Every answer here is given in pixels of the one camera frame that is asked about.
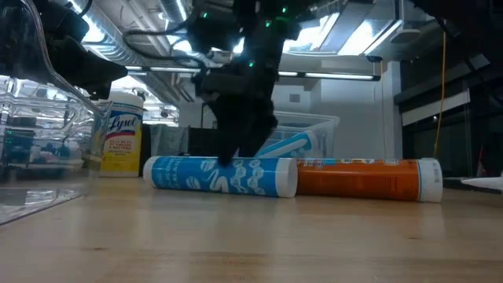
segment orange tube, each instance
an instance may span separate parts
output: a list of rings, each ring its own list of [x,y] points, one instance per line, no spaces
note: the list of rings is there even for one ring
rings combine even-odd
[[[440,202],[437,160],[298,160],[297,195]]]

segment wooden table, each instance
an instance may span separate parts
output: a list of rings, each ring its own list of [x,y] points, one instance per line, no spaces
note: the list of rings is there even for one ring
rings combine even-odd
[[[276,200],[105,179],[1,226],[0,282],[503,282],[503,197],[444,199]]]

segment blue cylindrical container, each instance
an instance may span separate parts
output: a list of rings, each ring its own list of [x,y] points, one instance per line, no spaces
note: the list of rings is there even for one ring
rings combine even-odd
[[[235,158],[228,167],[216,157],[156,156],[143,178],[159,189],[184,189],[266,197],[294,197],[296,161],[289,158]]]
[[[318,140],[316,134],[307,130],[260,150],[256,156],[259,158],[319,157]]]

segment lysol logo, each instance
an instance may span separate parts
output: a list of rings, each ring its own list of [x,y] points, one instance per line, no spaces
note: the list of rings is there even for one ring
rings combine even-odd
[[[135,115],[122,114],[111,118],[108,122],[107,138],[134,135],[137,122],[138,117]]]

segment clear plastic container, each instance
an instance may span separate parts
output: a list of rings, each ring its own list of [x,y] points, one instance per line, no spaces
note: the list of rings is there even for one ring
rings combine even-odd
[[[59,76],[43,36],[32,1],[0,2],[0,223],[89,192],[101,166],[111,103]]]
[[[319,156],[310,157],[334,156],[333,140],[340,121],[338,117],[279,111],[276,111],[274,115],[278,120],[278,127],[262,149],[309,130],[316,136],[319,154]]]

